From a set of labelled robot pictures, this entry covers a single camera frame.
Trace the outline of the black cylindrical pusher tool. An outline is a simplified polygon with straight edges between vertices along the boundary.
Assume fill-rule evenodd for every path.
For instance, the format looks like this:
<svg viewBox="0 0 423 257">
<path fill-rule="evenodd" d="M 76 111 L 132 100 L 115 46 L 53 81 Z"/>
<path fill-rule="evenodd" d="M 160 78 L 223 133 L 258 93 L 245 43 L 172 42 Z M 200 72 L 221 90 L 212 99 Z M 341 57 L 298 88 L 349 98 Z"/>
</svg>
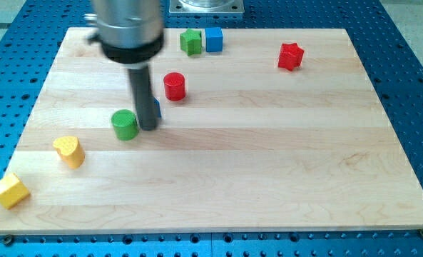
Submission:
<svg viewBox="0 0 423 257">
<path fill-rule="evenodd" d="M 150 66 L 144 64 L 128 69 L 128 79 L 133 94 L 138 125 L 144 131 L 157 129 L 158 115 L 151 88 Z"/>
</svg>

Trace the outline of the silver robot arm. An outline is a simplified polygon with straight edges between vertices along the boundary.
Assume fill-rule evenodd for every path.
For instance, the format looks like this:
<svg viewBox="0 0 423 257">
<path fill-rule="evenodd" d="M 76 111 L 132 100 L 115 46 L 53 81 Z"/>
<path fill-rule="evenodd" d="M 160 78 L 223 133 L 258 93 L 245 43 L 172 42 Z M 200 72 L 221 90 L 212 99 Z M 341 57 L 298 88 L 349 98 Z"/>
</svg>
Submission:
<svg viewBox="0 0 423 257">
<path fill-rule="evenodd" d="M 138 125 L 158 127 L 158 111 L 151 88 L 149 61 L 164 46 L 164 23 L 159 0 L 91 0 L 94 12 L 85 15 L 96 30 L 86 37 L 99 43 L 105 57 L 128 72 Z"/>
</svg>

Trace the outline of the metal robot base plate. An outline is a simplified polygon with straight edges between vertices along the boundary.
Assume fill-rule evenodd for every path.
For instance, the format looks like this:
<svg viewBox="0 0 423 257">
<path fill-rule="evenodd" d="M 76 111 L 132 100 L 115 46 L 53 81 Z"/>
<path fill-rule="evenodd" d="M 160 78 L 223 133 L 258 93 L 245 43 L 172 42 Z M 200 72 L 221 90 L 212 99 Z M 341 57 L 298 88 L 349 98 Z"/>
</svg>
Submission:
<svg viewBox="0 0 423 257">
<path fill-rule="evenodd" d="M 170 0 L 170 14 L 243 14 L 243 0 Z"/>
</svg>

